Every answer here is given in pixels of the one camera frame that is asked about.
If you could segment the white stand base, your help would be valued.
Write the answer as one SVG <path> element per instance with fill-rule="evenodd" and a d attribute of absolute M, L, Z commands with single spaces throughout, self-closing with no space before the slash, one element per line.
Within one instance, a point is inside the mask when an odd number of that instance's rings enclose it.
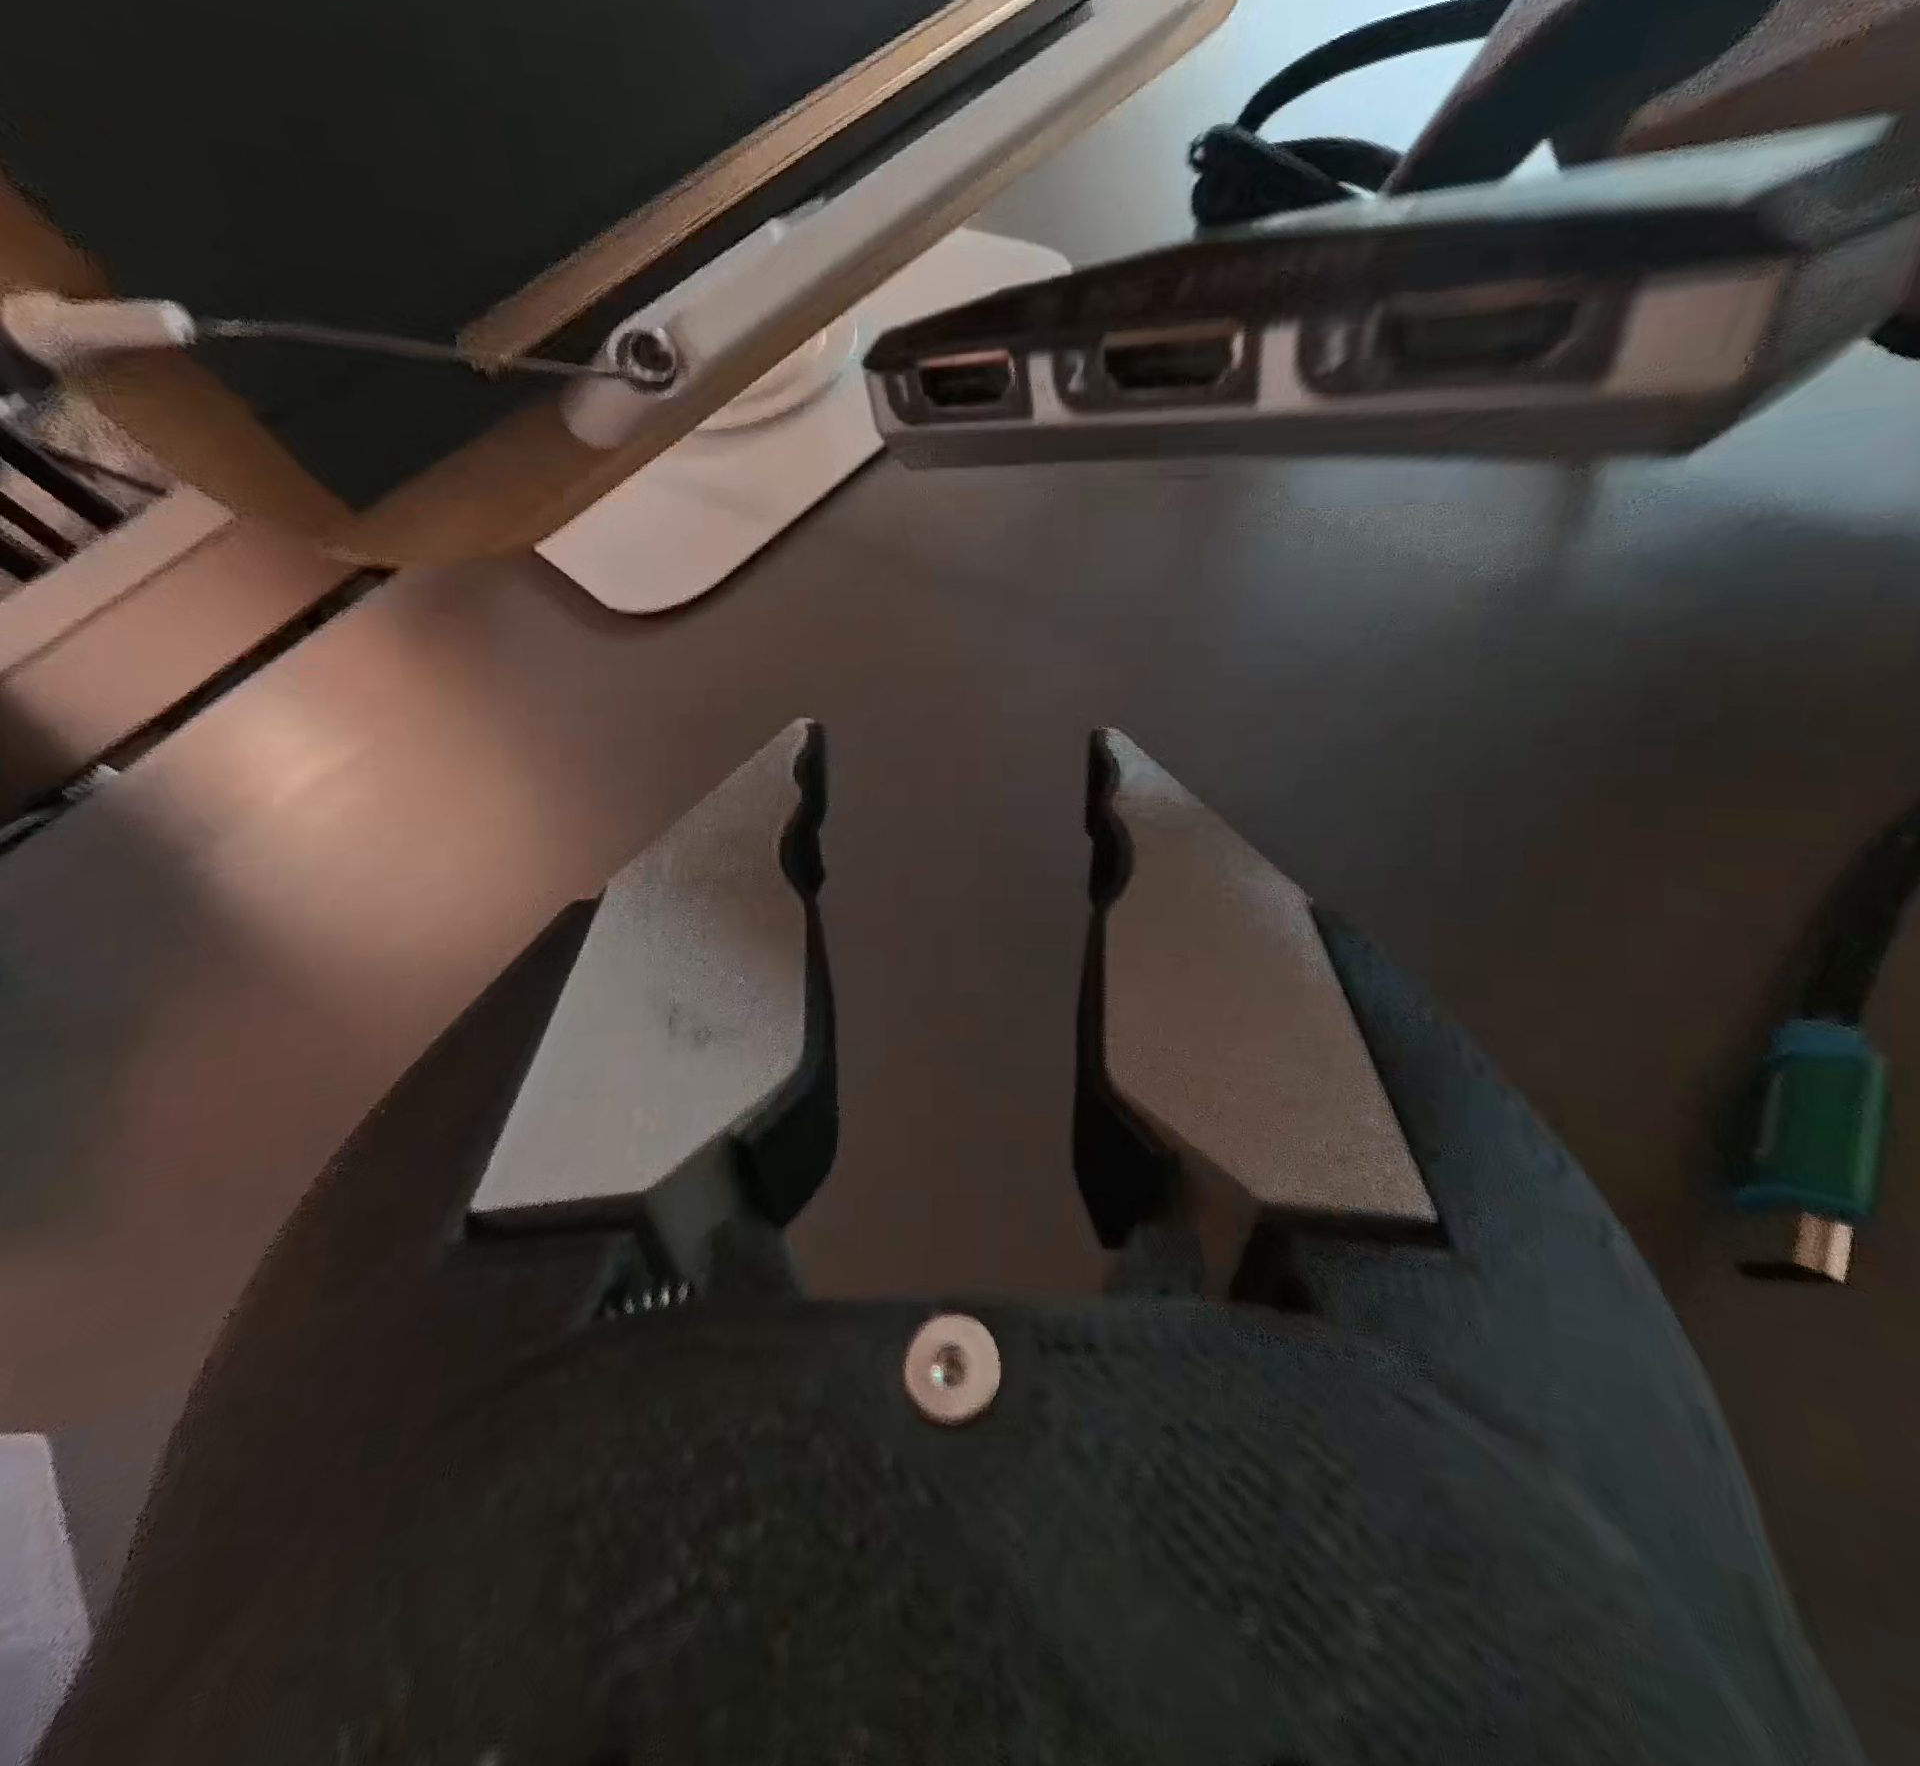
<path fill-rule="evenodd" d="M 1068 269 L 1052 247 L 955 230 L 543 539 L 539 558 L 618 616 L 715 591 L 878 454 L 861 366 L 875 337 Z"/>

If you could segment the grey hdmi switch box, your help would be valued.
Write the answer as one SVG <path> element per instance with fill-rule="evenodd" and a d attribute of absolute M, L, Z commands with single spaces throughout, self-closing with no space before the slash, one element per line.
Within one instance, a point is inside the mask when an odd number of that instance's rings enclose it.
<path fill-rule="evenodd" d="M 878 335 L 909 466 L 1691 456 L 1895 318 L 1915 128 L 1858 118 L 1263 219 Z"/>

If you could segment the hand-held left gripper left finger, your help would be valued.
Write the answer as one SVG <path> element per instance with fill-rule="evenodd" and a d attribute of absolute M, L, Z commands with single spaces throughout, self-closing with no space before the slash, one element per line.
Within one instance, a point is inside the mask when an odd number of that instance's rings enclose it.
<path fill-rule="evenodd" d="M 487 1228 L 789 1226 L 838 1151 L 826 735 L 788 723 L 608 879 L 469 1200 Z"/>

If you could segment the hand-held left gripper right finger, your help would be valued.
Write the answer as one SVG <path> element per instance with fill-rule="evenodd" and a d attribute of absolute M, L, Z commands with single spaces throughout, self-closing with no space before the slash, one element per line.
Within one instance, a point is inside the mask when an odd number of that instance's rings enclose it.
<path fill-rule="evenodd" d="M 1072 1168 L 1100 1250 L 1442 1252 L 1307 892 L 1117 727 L 1085 812 Z"/>

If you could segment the monitor with white stand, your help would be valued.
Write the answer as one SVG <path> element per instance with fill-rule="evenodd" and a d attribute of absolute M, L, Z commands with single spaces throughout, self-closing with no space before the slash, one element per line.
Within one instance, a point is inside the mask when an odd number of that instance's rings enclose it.
<path fill-rule="evenodd" d="M 5 0 L 5 463 L 531 550 L 653 459 L 562 423 L 623 318 L 1089 1 Z"/>

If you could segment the silver mounting bar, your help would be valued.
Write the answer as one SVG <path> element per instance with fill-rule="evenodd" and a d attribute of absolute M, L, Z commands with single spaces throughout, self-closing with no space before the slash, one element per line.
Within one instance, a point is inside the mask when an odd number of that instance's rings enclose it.
<path fill-rule="evenodd" d="M 1237 0 L 1090 0 L 1035 52 L 934 109 L 849 185 L 806 202 L 610 331 L 562 423 L 627 468 L 659 457 L 1011 181 L 1207 39 Z"/>

